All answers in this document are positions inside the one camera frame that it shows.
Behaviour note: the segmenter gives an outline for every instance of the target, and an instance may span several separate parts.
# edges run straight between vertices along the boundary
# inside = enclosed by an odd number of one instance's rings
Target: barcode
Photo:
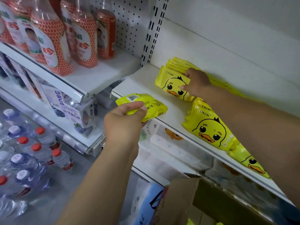
[[[136,98],[138,98],[138,96],[136,95],[132,95],[132,96],[129,96],[127,97],[131,102],[134,101]]]

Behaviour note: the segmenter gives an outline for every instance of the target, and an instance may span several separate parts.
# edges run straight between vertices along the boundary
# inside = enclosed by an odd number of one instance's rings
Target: duck beak
[[[172,95],[175,95],[176,97],[179,97],[179,95],[177,95],[176,92],[174,92],[174,91],[167,90],[167,92],[170,93],[170,94],[172,94]]]
[[[260,169],[258,166],[252,166],[251,164],[248,164],[248,167],[252,170],[255,170],[256,172],[260,173],[260,174],[265,174],[265,171],[263,171],[262,169]]]
[[[213,140],[210,136],[208,136],[206,134],[199,133],[199,136],[202,137],[203,139],[207,140],[210,143],[215,142],[215,140]]]

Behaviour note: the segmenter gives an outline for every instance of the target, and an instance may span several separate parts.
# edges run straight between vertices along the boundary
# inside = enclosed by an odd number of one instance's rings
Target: white store shelf
[[[0,51],[77,102],[86,101],[115,81],[134,73],[140,67],[140,59],[116,47],[113,59],[99,60],[98,65],[91,69],[73,62],[73,73],[61,77],[15,46],[0,43]]]
[[[103,107],[98,107],[96,129],[91,136],[85,138],[74,129],[71,121],[57,117],[46,103],[10,80],[0,79],[0,97],[38,124],[51,129],[56,136],[82,154],[91,152],[95,146],[100,146],[99,142],[105,138],[103,117],[108,110]]]
[[[148,93],[152,95],[154,98],[163,102],[168,107],[168,111],[166,114],[156,118],[162,125],[166,126],[168,129],[177,133],[194,145],[197,145],[200,149],[208,152],[213,157],[221,160],[233,169],[244,174],[259,185],[276,194],[280,198],[290,202],[273,180],[267,179],[242,166],[242,164],[238,163],[229,155],[227,155],[225,151],[215,148],[209,143],[188,132],[182,126],[182,122],[185,120],[185,116],[187,115],[187,112],[191,107],[191,103],[179,100],[178,98],[175,98],[174,96],[164,92],[159,87],[157,87],[155,85],[155,79],[158,73],[158,68],[147,64],[136,73],[129,76],[120,85],[115,87],[112,91],[112,94],[118,98],[131,93]]]

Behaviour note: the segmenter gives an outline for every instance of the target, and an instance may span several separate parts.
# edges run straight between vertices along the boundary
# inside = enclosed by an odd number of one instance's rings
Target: plastic juice bottle
[[[17,25],[16,19],[14,17],[12,9],[9,7],[9,0],[0,0],[0,11],[2,15],[2,19],[5,22],[7,29],[11,37],[13,38],[16,46],[26,52],[29,53],[28,47],[22,37],[20,29]]]
[[[49,0],[34,0],[31,22],[49,69],[60,76],[72,73],[70,51],[62,21]]]
[[[98,54],[104,59],[110,59],[115,55],[116,18],[111,0],[101,0],[100,3],[100,9],[97,10]]]
[[[97,66],[97,24],[87,0],[76,0],[72,26],[77,40],[77,63],[86,68]]]
[[[1,16],[0,16],[0,42],[15,45],[15,42],[11,37],[7,27],[5,26],[5,22]]]
[[[74,13],[75,7],[75,0],[61,0],[60,7],[62,10],[62,19],[65,26],[65,31],[67,35],[67,42],[71,52],[71,57],[74,60],[77,60],[77,49],[76,49],[76,39],[74,30],[72,27],[72,14]]]
[[[17,25],[29,49],[30,56],[41,64],[47,64],[30,22],[32,0],[10,0],[9,6],[15,14]]]

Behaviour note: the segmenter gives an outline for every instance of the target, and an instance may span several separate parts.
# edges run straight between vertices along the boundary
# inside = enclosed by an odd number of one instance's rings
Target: bottle cap
[[[38,134],[38,135],[41,135],[41,134],[43,134],[44,132],[45,132],[45,128],[43,128],[43,127],[38,127],[38,128],[36,128],[36,133]]]
[[[3,111],[3,114],[7,117],[12,116],[15,113],[15,111],[13,109],[6,109],[5,111]]]
[[[52,151],[53,156],[59,156],[62,153],[62,151],[59,148],[56,148]]]
[[[4,161],[9,159],[9,152],[8,151],[0,151],[0,161]]]
[[[21,131],[20,127],[17,126],[17,125],[11,126],[8,130],[12,134],[16,134],[16,133],[19,133]]]
[[[17,141],[20,143],[20,144],[27,144],[28,143],[28,138],[26,136],[21,136],[17,139]]]
[[[0,185],[4,185],[7,182],[7,177],[6,176],[0,176]]]
[[[31,146],[32,151],[39,151],[41,149],[42,149],[42,144],[41,143],[36,143],[36,144]]]
[[[28,175],[28,170],[21,170],[17,173],[17,179],[23,180]]]
[[[18,162],[21,161],[22,158],[23,158],[23,155],[22,155],[22,154],[15,154],[15,155],[13,155],[13,156],[11,157],[10,160],[11,160],[13,163],[18,163]]]

